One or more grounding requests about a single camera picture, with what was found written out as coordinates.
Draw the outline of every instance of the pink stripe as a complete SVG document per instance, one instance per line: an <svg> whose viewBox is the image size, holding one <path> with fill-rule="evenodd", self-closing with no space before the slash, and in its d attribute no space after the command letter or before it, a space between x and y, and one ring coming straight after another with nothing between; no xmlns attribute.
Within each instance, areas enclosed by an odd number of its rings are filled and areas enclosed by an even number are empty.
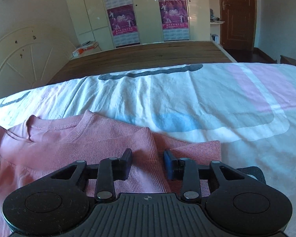
<svg viewBox="0 0 296 237"><path fill-rule="evenodd" d="M247 67L274 96L282 109L296 108L296 89L276 66L256 64Z"/></svg>
<svg viewBox="0 0 296 237"><path fill-rule="evenodd" d="M270 105L265 100L259 89L255 84L247 77L247 75L237 65L231 65L227 67L227 70L231 73L239 86L242 88L245 96L249 98L257 111L271 111Z"/></svg>

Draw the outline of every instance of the pink sweater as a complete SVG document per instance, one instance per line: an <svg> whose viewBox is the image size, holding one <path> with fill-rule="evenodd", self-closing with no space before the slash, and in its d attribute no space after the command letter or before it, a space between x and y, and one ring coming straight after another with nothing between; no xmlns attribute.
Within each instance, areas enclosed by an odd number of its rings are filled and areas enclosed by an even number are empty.
<svg viewBox="0 0 296 237"><path fill-rule="evenodd" d="M0 127L0 236L10 234L2 203L12 191L73 161L98 164L108 157L120 157L126 148L133 150L133 165L128 180L115 181L116 194L178 192L180 182L167 181L164 176L164 149L199 164L221 159L219 141L189 144L90 111L57 120L32 115L9 130ZM89 180L87 195L94 194L95 182ZM201 181L201 189L203 196L209 195L206 181Z"/></svg>

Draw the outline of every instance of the shelf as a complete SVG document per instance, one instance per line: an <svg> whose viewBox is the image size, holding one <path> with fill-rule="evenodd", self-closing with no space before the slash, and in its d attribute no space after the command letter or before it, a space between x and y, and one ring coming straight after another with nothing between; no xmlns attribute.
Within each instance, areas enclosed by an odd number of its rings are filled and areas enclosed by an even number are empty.
<svg viewBox="0 0 296 237"><path fill-rule="evenodd" d="M225 23L225 21L216 21L216 22L211 22L211 25L220 25L222 23Z"/></svg>

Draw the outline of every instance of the metal screw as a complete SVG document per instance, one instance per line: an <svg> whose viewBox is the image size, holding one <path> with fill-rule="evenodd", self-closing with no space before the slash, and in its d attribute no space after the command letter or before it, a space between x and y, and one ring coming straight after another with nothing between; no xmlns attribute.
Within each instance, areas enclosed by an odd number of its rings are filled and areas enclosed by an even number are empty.
<svg viewBox="0 0 296 237"><path fill-rule="evenodd" d="M106 200L113 196L109 191L100 191L96 195L99 199Z"/></svg>
<svg viewBox="0 0 296 237"><path fill-rule="evenodd" d="M199 194L195 191L187 191L183 194L183 196L188 200L192 200L198 198Z"/></svg>

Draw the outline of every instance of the door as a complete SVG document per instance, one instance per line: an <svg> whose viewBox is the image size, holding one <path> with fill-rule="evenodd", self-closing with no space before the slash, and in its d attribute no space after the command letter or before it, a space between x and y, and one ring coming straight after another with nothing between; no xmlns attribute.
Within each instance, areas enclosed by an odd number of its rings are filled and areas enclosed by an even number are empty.
<svg viewBox="0 0 296 237"><path fill-rule="evenodd" d="M221 0L221 44L224 49L253 50L256 0Z"/></svg>

